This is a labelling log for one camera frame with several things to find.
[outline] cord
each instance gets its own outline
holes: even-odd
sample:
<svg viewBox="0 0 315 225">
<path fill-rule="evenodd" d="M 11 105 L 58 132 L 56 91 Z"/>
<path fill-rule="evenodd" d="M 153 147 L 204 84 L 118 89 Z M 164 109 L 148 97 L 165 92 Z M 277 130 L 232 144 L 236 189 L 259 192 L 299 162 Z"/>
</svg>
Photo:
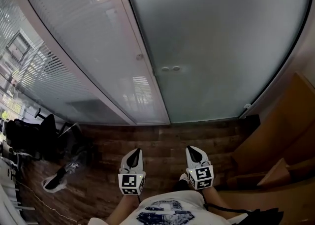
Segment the cord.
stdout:
<svg viewBox="0 0 315 225">
<path fill-rule="evenodd" d="M 58 215 L 60 215 L 61 217 L 66 218 L 66 219 L 68 219 L 68 220 L 71 220 L 71 221 L 75 222 L 76 224 L 79 224 L 79 221 L 76 221 L 76 220 L 74 220 L 74 219 L 72 219 L 72 218 L 69 218 L 69 217 L 67 217 L 67 216 L 64 216 L 64 215 L 60 214 L 56 209 L 51 208 L 51 207 L 49 207 L 48 205 L 46 205 L 46 204 L 44 203 L 44 201 L 42 201 L 39 197 L 37 197 L 37 195 L 35 194 L 35 192 L 34 192 L 32 189 L 30 189 L 28 186 L 24 185 L 23 183 L 19 182 L 18 180 L 16 180 L 16 182 L 19 183 L 20 185 L 26 187 L 27 189 L 29 189 L 29 190 L 34 194 L 34 196 L 35 196 L 41 203 L 43 203 L 43 204 L 44 204 L 46 207 L 48 207 L 49 209 L 55 211 Z"/>
</svg>

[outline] person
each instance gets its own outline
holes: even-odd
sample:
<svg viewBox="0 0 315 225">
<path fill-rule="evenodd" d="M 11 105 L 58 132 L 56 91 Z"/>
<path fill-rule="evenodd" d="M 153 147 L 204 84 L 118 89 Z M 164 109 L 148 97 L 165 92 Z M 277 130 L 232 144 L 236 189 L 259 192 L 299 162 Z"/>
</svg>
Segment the person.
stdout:
<svg viewBox="0 0 315 225">
<path fill-rule="evenodd" d="M 202 194 L 207 203 L 229 208 L 214 187 L 203 189 Z M 149 197 L 133 210 L 137 202 L 136 195 L 124 195 L 105 222 L 91 218 L 88 225 L 231 225 L 247 216 L 206 210 L 203 196 L 190 190 L 186 174 L 180 177 L 174 192 Z"/>
</svg>

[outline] white shoe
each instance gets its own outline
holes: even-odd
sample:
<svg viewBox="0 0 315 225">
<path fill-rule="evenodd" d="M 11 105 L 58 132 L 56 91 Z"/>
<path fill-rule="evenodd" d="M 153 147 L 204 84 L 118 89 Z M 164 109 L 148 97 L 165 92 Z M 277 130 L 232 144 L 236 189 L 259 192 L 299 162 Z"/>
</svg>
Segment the white shoe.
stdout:
<svg viewBox="0 0 315 225">
<path fill-rule="evenodd" d="M 183 173 L 181 175 L 181 177 L 179 178 L 179 180 L 186 180 L 186 182 L 189 184 L 189 180 L 188 180 L 188 177 L 187 177 L 187 174 Z"/>
</svg>

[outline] white t-shirt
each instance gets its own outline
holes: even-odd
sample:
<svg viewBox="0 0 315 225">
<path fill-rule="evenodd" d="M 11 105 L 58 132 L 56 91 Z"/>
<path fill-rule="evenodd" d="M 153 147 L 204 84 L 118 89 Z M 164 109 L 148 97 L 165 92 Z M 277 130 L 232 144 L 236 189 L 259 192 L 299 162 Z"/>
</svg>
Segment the white t-shirt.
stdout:
<svg viewBox="0 0 315 225">
<path fill-rule="evenodd" d="M 203 205 L 203 197 L 196 191 L 160 194 L 142 201 L 121 225 L 231 225 L 236 223 L 235 218 L 233 222 L 228 221 L 210 213 Z M 239 218 L 242 220 L 246 216 L 242 215 Z M 108 224 L 98 218 L 92 218 L 88 225 Z"/>
</svg>

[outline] blue graphic print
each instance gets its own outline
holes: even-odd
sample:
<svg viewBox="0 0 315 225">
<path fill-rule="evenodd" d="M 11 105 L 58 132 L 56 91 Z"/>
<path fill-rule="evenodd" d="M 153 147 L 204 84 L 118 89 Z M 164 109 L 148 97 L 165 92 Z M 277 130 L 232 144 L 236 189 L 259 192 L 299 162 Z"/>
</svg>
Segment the blue graphic print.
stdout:
<svg viewBox="0 0 315 225">
<path fill-rule="evenodd" d="M 145 210 L 148 212 L 141 212 L 137 216 L 137 220 L 144 225 L 184 225 L 195 218 L 173 199 L 156 201 Z"/>
</svg>

